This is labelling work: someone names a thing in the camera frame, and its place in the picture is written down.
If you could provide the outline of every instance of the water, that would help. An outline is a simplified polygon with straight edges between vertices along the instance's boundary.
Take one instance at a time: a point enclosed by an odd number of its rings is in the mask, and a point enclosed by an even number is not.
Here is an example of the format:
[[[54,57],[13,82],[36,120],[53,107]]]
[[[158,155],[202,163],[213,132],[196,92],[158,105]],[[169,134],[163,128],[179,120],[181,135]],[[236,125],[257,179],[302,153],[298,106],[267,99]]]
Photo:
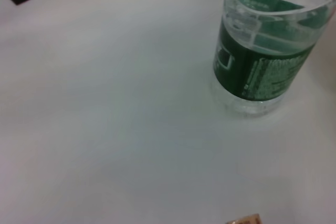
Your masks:
[[[217,96],[248,114],[275,108],[334,6],[334,0],[225,0],[214,61]]]

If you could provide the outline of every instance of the cork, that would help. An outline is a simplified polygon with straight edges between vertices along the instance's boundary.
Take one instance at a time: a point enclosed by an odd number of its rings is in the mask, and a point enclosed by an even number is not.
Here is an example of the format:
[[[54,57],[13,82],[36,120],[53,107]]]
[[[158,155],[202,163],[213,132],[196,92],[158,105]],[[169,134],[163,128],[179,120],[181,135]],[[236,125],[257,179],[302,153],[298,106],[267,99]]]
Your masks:
[[[243,217],[241,219],[229,221],[226,224],[263,224],[263,223],[261,222],[259,214],[255,214]]]

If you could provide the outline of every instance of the white surface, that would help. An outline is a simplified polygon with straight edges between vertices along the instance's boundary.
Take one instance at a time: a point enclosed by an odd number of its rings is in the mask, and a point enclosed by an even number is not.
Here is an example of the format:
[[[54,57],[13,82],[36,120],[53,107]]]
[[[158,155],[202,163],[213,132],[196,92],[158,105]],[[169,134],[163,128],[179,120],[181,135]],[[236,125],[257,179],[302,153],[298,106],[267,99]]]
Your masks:
[[[336,223],[335,21],[248,120],[209,92],[222,0],[0,5],[1,224]]]

